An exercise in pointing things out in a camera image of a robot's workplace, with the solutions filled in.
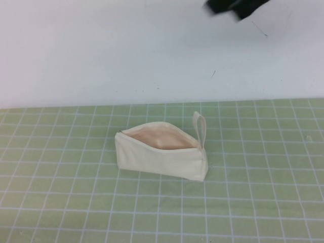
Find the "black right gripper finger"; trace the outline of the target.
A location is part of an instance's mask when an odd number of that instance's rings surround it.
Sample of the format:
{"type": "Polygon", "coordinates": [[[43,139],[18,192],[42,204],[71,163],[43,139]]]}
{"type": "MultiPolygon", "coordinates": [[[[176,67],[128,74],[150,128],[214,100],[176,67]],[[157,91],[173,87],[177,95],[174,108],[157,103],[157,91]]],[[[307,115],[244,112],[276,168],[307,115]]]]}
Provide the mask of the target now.
{"type": "Polygon", "coordinates": [[[231,10],[240,21],[252,15],[259,7],[268,2],[269,0],[240,0],[231,6],[231,10]]]}

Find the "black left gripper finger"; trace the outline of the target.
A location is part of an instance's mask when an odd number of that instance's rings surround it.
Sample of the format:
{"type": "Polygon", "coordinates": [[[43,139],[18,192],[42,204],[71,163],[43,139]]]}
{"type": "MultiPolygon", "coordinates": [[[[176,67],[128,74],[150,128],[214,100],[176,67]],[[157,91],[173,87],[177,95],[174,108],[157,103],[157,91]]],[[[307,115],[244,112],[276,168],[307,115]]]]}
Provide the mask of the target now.
{"type": "Polygon", "coordinates": [[[211,14],[223,14],[231,10],[234,0],[207,0],[203,7],[211,14]]]}

